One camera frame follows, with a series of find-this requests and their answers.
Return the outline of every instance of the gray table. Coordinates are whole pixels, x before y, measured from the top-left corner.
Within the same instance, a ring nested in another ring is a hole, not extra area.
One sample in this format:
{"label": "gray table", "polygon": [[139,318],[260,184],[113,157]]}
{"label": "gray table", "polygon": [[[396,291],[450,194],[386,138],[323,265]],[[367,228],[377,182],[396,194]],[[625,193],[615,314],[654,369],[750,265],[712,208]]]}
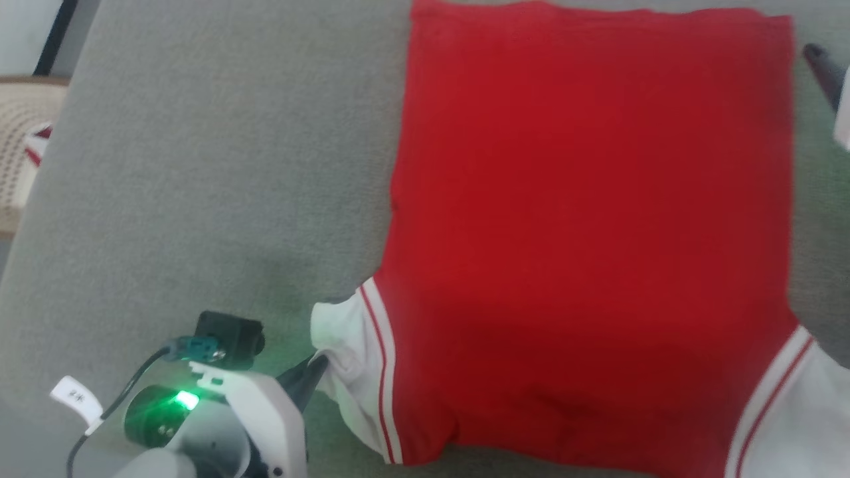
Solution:
{"label": "gray table", "polygon": [[[604,5],[793,14],[801,45],[830,45],[850,63],[845,0]],[[103,1],[0,287],[0,396],[19,414],[10,423],[55,444],[37,453],[40,476],[60,475],[62,447],[82,431],[47,398],[61,376],[112,397],[205,309],[263,321],[269,347],[258,368],[278,373],[309,353],[311,305],[348,296],[375,270],[389,221],[408,8],[398,0]],[[850,156],[831,143],[830,110],[802,62],[795,75],[792,304],[850,365]],[[149,377],[187,380],[184,367]],[[324,397],[307,425],[317,477],[624,476],[472,449],[426,467],[387,467]],[[112,420],[87,444],[80,476],[109,476],[138,451],[119,427]],[[22,445],[13,431],[2,433],[13,442],[7,476],[26,475],[31,459],[14,451]]]}

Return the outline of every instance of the glowing green led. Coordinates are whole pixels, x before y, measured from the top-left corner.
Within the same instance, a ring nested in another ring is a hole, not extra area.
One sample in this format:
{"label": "glowing green led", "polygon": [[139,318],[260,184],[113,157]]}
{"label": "glowing green led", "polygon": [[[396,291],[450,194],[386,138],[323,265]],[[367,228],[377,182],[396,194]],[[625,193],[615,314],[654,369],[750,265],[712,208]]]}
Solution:
{"label": "glowing green led", "polygon": [[198,402],[201,401],[201,399],[198,398],[198,395],[191,394],[189,392],[180,392],[174,397],[174,401],[182,405],[186,410],[191,411],[198,406]]}

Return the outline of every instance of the beige basket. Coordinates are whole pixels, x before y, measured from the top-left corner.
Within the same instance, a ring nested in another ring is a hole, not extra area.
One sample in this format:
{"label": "beige basket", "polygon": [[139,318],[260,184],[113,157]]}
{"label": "beige basket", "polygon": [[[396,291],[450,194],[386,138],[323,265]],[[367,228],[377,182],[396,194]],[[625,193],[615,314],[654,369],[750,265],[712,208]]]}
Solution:
{"label": "beige basket", "polygon": [[45,77],[0,77],[0,235],[18,230],[36,167],[25,153],[26,132],[55,122],[68,81]]}

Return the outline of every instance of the cable connector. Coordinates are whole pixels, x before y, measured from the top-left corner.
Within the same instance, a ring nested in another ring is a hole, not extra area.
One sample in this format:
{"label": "cable connector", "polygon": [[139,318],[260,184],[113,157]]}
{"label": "cable connector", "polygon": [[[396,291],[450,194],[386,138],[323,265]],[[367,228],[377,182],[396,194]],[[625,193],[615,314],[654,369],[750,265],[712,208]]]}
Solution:
{"label": "cable connector", "polygon": [[168,353],[162,357],[164,361],[210,363],[224,358],[223,351],[218,349],[218,339],[214,337],[177,337],[168,340],[164,346],[168,347]]}

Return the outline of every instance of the red and white t-shirt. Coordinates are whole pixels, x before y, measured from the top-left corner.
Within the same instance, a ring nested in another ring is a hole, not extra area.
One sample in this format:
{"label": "red and white t-shirt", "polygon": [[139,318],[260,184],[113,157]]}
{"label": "red and white t-shirt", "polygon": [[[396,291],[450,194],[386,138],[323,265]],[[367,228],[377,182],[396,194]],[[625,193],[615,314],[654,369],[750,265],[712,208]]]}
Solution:
{"label": "red and white t-shirt", "polygon": [[381,268],[312,317],[349,428],[394,464],[847,476],[850,376],[785,295],[789,19],[412,19]]}

